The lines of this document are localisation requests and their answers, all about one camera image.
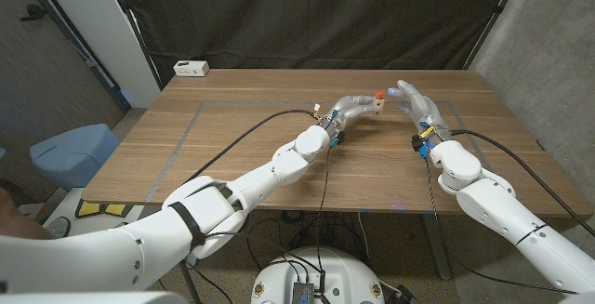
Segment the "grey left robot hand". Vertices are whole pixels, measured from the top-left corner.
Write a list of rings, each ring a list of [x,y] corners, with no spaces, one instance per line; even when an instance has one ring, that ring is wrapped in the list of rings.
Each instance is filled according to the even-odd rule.
[[[381,110],[382,105],[376,104],[372,96],[345,96],[324,116],[320,126],[329,138],[334,139],[345,129],[350,119],[364,113],[378,113]]]

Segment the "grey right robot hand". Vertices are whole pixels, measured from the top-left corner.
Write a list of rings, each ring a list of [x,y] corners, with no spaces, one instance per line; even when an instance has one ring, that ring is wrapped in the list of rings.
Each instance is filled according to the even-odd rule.
[[[422,95],[412,84],[399,80],[396,87],[388,89],[390,96],[401,98],[405,104],[399,108],[410,115],[419,135],[433,146],[450,140],[450,128],[432,99]]]

